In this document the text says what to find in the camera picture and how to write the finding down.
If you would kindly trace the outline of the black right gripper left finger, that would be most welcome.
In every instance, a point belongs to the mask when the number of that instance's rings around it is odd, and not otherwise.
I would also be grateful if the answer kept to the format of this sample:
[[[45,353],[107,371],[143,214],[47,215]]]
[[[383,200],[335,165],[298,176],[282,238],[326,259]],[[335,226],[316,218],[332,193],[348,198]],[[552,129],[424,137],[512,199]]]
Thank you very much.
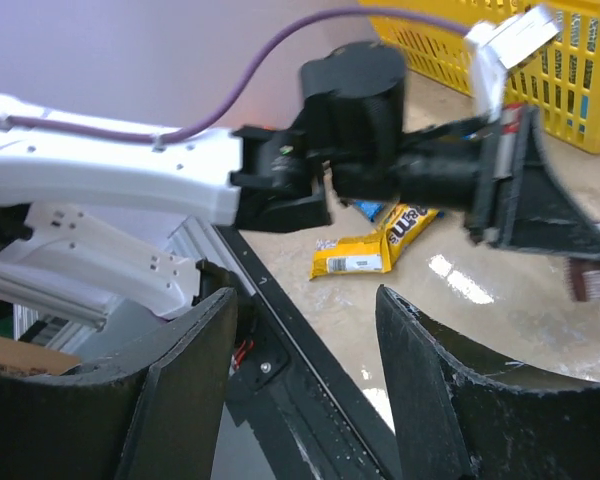
[[[406,479],[600,479],[600,382],[500,354],[394,290],[376,331]]]

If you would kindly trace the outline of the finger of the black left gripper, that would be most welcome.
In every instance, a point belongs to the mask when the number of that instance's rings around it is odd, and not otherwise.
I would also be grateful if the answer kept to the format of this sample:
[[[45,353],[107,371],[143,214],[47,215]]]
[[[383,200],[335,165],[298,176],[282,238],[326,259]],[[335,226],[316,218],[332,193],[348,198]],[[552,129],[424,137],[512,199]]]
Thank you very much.
[[[207,479],[237,296],[60,375],[0,372],[0,479]]]

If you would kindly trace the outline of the blue small snack packet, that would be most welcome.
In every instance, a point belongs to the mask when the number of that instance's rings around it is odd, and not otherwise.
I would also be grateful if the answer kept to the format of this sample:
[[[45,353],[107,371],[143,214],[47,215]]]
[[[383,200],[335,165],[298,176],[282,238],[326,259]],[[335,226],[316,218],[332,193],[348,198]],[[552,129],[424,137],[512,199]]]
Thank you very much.
[[[383,213],[386,205],[382,202],[373,202],[365,200],[356,200],[353,202],[353,207],[358,211],[367,221],[375,223]]]

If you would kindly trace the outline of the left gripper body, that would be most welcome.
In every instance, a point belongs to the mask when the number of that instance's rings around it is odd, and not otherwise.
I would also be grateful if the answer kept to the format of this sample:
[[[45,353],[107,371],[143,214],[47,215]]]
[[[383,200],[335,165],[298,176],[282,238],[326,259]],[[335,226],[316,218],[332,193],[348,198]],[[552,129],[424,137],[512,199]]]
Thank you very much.
[[[394,165],[396,197],[462,212],[472,242],[504,244],[534,114],[533,107],[506,107],[474,137],[434,138],[407,148]]]

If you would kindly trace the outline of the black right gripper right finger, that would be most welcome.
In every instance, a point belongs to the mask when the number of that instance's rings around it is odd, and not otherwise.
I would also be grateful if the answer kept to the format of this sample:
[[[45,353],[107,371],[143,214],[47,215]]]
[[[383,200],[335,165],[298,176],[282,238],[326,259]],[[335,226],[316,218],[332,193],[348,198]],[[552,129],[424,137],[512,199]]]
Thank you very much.
[[[559,182],[534,107],[507,107],[494,168],[494,247],[600,260],[600,229]]]

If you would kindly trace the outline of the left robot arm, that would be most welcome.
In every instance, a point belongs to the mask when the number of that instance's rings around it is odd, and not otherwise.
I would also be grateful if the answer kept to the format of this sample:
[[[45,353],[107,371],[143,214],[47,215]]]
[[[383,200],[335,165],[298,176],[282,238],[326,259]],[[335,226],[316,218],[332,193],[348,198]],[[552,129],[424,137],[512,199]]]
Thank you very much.
[[[162,318],[236,319],[225,272],[87,213],[91,205],[290,233],[327,225],[324,182],[345,200],[462,211],[476,243],[600,264],[600,228],[549,168],[536,109],[504,107],[402,132],[405,62],[352,43],[301,70],[285,130],[205,130],[176,143],[96,137],[88,118],[0,95],[0,265],[115,293]],[[453,332],[387,288],[376,328],[408,479],[600,479],[600,384],[534,367]]]

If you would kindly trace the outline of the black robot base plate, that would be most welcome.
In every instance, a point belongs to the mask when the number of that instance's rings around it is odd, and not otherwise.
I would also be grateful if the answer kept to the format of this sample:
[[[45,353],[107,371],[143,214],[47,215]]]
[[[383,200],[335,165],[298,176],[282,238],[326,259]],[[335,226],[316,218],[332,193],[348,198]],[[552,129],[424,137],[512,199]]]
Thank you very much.
[[[228,409],[276,479],[399,479],[395,436],[244,237],[217,230],[259,313]]]

